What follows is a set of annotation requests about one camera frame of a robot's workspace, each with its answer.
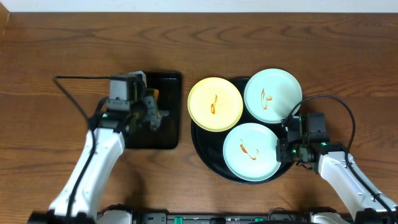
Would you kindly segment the orange green sponge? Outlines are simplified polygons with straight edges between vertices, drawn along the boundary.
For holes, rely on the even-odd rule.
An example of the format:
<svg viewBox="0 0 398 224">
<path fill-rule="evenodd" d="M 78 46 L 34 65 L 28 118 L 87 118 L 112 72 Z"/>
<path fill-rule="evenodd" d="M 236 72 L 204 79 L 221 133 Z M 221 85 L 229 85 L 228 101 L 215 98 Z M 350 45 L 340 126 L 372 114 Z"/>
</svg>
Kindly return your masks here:
<svg viewBox="0 0 398 224">
<path fill-rule="evenodd" d="M 150 110 L 152 113 L 152 116 L 155 116 L 157 119 L 160 118 L 160 112 L 158 108 L 158 98 L 159 98 L 159 90 L 150 88 L 149 89 L 149 95 L 151 97 L 151 106 Z"/>
</svg>

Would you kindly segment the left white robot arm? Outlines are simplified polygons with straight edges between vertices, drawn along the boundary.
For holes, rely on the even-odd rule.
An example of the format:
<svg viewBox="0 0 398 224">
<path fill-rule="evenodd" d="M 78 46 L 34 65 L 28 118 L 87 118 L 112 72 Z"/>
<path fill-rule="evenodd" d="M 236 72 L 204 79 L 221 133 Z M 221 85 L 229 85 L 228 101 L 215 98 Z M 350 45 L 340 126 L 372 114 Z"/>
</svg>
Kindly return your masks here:
<svg viewBox="0 0 398 224">
<path fill-rule="evenodd" d="M 47 212 L 32 212 L 29 223 L 96 223 L 110 173 L 132 135 L 148 114 L 147 76 L 142 71 L 107 76 L 109 96 L 92 116 L 59 82 L 54 83 L 83 115 L 88 132 L 81 156 L 62 191 Z"/>
</svg>

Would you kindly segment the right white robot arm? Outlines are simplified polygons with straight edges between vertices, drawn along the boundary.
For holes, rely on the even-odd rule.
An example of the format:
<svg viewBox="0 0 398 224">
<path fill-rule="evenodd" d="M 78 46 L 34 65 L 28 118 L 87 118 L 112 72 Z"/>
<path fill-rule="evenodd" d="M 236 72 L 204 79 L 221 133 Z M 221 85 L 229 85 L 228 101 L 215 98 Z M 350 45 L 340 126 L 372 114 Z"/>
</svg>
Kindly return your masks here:
<svg viewBox="0 0 398 224">
<path fill-rule="evenodd" d="M 309 164 L 332 186 L 355 223 L 397 223 L 397 204 L 365 176 L 342 143 L 278 139 L 276 159 Z"/>
</svg>

